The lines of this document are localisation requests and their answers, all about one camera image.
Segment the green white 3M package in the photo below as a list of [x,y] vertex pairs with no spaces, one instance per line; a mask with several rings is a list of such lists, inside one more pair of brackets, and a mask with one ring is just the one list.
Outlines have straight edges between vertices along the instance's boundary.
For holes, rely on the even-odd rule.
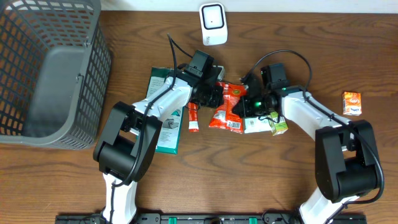
[[173,80],[173,74],[174,70],[171,68],[153,67],[146,97],[134,103],[138,112],[143,113],[148,102],[175,83],[170,91],[155,101],[148,112],[149,116],[159,116],[163,121],[155,151],[164,154],[178,153],[183,107],[188,103],[192,91],[187,82],[179,78]]

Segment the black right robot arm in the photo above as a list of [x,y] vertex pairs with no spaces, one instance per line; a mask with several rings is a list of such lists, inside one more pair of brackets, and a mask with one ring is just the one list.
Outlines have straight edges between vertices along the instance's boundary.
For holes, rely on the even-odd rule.
[[334,114],[305,86],[291,85],[281,63],[261,68],[261,76],[241,78],[247,93],[233,113],[274,124],[290,120],[315,141],[317,188],[289,221],[332,223],[348,205],[377,201],[385,178],[371,124]]

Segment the red chocolate bar wrapper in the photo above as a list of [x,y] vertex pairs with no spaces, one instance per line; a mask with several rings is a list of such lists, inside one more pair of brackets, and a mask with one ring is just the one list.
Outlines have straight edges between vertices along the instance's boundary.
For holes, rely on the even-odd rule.
[[199,132],[198,105],[194,103],[188,104],[188,120],[188,130],[190,132]]

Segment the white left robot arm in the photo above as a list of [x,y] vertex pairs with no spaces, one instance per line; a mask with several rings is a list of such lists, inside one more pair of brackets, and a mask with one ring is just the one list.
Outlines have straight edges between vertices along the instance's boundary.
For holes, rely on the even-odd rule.
[[131,223],[138,182],[147,172],[163,123],[188,103],[217,108],[223,103],[224,67],[197,50],[191,61],[174,66],[162,86],[131,105],[116,103],[93,151],[106,183],[101,223]]

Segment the red snack bag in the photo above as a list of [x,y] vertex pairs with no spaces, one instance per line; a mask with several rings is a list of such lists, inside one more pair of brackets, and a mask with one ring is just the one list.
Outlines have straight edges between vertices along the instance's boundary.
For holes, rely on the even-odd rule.
[[210,128],[225,129],[235,133],[243,133],[243,119],[232,112],[238,104],[240,97],[246,94],[244,85],[235,85],[226,82],[218,82],[218,87],[222,87],[223,104],[217,107],[210,123]]

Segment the mint wet wipes pack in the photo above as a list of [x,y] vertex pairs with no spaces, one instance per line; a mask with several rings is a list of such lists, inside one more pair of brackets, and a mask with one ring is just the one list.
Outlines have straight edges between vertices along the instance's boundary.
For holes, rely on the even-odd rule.
[[258,117],[244,118],[244,134],[270,131],[271,127],[267,119],[260,120]]

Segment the green tea drink carton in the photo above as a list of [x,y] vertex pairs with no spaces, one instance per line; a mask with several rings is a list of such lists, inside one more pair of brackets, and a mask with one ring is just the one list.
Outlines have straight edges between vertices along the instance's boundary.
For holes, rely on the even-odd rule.
[[283,116],[273,111],[269,116],[269,125],[273,136],[284,134],[289,128]]

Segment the orange tissue pack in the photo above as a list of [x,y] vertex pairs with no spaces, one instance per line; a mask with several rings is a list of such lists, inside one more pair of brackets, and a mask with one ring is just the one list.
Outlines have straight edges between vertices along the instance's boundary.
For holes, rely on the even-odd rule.
[[342,94],[342,98],[344,115],[359,116],[362,114],[360,93],[344,91]]

